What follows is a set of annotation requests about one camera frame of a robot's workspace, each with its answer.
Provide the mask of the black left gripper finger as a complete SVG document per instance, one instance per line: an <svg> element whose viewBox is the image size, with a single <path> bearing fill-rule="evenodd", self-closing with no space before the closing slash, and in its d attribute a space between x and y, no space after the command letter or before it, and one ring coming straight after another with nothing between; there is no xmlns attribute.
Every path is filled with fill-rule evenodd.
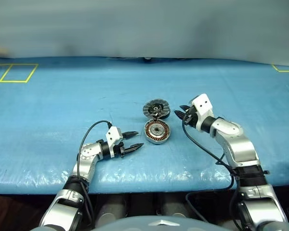
<svg viewBox="0 0 289 231"><path fill-rule="evenodd" d="M139 148L141 148L144 145L144 143L136 143L131 145L130 147L126 148L124 146L120 147L120 157L123 158L126 154L132 153Z"/></svg>
<svg viewBox="0 0 289 231"><path fill-rule="evenodd" d="M138 132L137 131L127 131L127 132L123 132L122 133L122 137L123 139L130 139L134 136L138 135Z"/></svg>

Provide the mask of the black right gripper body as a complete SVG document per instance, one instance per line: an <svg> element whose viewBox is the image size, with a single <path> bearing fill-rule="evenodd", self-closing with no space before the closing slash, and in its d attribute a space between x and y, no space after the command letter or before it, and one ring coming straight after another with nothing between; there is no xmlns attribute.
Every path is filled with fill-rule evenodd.
<svg viewBox="0 0 289 231"><path fill-rule="evenodd" d="M187 108L184 115L184 124L196 128L197 122L197 109L194 106Z"/></svg>

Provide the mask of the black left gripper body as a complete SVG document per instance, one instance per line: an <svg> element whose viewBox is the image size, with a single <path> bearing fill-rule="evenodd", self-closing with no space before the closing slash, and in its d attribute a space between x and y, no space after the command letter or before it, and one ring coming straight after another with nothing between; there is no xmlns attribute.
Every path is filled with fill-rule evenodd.
<svg viewBox="0 0 289 231"><path fill-rule="evenodd" d="M123 158L125 156L125 147L124 143L121 141L119 144L114 146L114 155L115 158Z"/></svg>

